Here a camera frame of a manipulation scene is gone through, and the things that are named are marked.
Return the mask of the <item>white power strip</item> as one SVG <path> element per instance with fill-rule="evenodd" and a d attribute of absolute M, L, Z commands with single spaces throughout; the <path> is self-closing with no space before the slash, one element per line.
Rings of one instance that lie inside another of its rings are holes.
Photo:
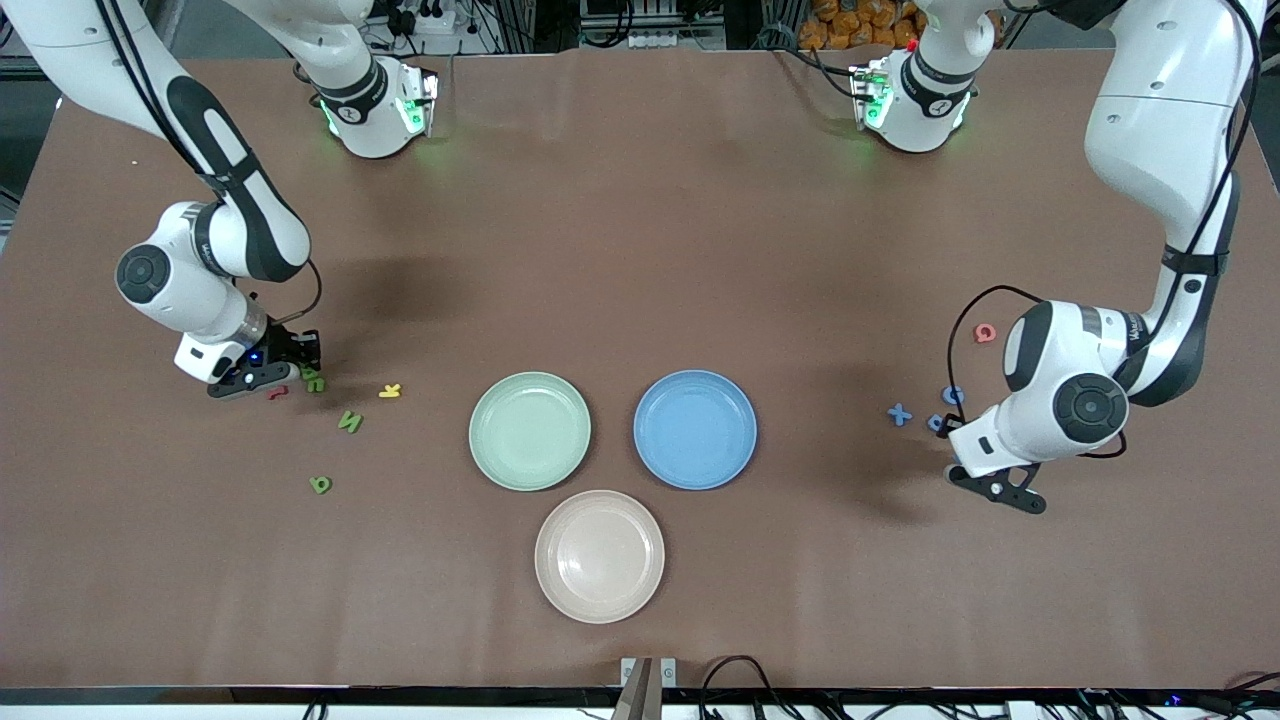
<path fill-rule="evenodd" d="M 457 13 L 445 9 L 444 0 L 381 0 L 387 27 L 393 37 L 453 35 Z"/>

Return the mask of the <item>metal table clamp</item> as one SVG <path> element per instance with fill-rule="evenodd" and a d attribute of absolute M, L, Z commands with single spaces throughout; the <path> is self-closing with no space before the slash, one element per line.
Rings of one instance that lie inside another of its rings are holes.
<path fill-rule="evenodd" d="M 622 691 L 611 720 L 663 720 L 663 693 L 677 687 L 672 657 L 626 657 L 620 661 Z"/>

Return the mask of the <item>beige pink plate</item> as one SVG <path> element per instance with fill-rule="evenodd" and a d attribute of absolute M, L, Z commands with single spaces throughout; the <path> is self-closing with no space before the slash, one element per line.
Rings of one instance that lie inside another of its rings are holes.
<path fill-rule="evenodd" d="M 630 495 L 577 493 L 540 527 L 534 566 L 543 594 L 577 623 L 605 625 L 641 611 L 666 569 L 666 542 L 655 516 Z"/>

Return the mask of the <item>green plate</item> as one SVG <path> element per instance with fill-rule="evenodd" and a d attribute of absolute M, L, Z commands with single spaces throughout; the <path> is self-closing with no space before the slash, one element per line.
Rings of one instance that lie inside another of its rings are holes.
<path fill-rule="evenodd" d="M 593 420 L 585 397 L 564 378 L 545 372 L 508 375 L 476 402 L 468 448 L 480 473 L 497 486 L 549 489 L 585 459 Z"/>

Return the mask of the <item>orange snack bag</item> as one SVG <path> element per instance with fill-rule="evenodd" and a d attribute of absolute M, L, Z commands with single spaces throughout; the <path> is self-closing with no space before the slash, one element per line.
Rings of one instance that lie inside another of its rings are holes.
<path fill-rule="evenodd" d="M 918 42 L 928 15 L 913 0 L 809 0 L 796 31 L 803 51 L 867 45 L 906 49 Z"/>

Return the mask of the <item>blue plate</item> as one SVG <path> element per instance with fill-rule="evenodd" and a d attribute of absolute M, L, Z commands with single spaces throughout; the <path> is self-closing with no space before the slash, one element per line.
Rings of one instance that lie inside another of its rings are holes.
<path fill-rule="evenodd" d="M 677 489 L 727 486 L 750 465 L 758 438 L 756 411 L 748 393 L 707 369 L 655 380 L 634 414 L 637 456 L 650 474 Z"/>

